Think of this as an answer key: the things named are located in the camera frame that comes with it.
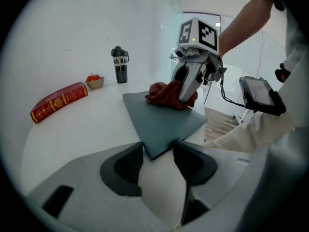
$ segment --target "red cloth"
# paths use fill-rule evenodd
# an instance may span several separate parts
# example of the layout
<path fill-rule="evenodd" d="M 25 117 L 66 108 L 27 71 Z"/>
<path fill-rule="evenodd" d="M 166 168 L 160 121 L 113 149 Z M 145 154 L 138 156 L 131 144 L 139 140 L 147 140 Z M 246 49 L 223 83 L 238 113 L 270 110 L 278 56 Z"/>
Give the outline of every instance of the red cloth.
<path fill-rule="evenodd" d="M 197 92 L 190 97 L 190 99 L 182 103 L 178 100 L 179 92 L 182 84 L 179 81 L 172 81 L 169 84 L 154 83 L 149 88 L 149 95 L 145 98 L 152 103 L 166 105 L 177 110 L 184 110 L 188 106 L 194 107 L 194 102 L 197 99 Z"/>

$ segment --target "wooden floor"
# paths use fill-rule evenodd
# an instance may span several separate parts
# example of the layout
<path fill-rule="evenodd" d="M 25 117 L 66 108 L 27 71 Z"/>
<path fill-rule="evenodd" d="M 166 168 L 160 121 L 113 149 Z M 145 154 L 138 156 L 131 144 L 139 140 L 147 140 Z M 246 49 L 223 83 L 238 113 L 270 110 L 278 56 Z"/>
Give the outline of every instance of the wooden floor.
<path fill-rule="evenodd" d="M 206 107 L 205 117 L 208 121 L 205 124 L 204 142 L 221 137 L 238 125 L 232 116 Z"/>

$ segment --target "black and white marker cube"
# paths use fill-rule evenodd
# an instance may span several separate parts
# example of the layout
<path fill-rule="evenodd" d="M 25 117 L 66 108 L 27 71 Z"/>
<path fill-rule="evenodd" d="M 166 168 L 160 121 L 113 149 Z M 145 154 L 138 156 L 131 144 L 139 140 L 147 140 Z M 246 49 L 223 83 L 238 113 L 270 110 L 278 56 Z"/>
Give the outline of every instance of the black and white marker cube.
<path fill-rule="evenodd" d="M 183 22 L 177 45 L 187 49 L 195 47 L 219 55 L 218 29 L 196 17 Z"/>

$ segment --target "red fruit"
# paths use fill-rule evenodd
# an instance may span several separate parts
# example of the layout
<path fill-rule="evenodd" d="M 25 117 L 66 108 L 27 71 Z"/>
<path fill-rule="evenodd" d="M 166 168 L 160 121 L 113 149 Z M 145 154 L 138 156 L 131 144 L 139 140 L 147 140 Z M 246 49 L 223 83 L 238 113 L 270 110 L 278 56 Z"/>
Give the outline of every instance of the red fruit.
<path fill-rule="evenodd" d="M 99 75 L 93 75 L 93 74 L 91 74 L 91 75 L 89 75 L 88 77 L 87 77 L 87 82 L 91 82 L 91 81 L 96 81 L 96 80 L 99 80 L 101 77 L 99 76 Z"/>

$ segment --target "black tablet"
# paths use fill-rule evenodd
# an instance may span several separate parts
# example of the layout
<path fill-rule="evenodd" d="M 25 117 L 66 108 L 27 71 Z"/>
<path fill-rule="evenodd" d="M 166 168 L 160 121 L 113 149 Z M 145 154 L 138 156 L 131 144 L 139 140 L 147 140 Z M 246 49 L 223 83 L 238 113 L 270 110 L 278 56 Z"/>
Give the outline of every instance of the black tablet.
<path fill-rule="evenodd" d="M 273 91 L 269 83 L 260 77 L 239 78 L 245 108 L 279 116 L 285 112 L 285 106 L 279 94 Z"/>

